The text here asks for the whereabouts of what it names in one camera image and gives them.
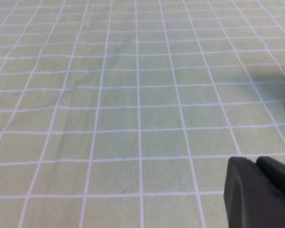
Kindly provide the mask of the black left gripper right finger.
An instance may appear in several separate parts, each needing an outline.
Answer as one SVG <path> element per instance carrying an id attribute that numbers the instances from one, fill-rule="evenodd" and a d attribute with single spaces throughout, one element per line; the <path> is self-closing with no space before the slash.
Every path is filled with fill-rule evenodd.
<path id="1" fill-rule="evenodd" d="M 267 156 L 258 157 L 255 200 L 259 207 L 285 205 L 285 164 Z"/>

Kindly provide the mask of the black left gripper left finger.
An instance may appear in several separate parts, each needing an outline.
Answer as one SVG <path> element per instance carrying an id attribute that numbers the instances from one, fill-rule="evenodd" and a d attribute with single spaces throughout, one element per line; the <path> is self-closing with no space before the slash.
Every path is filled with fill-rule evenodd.
<path id="1" fill-rule="evenodd" d="M 285 205 L 259 207 L 255 200 L 255 162 L 244 157 L 228 160 L 224 202 L 230 228 L 285 228 Z"/>

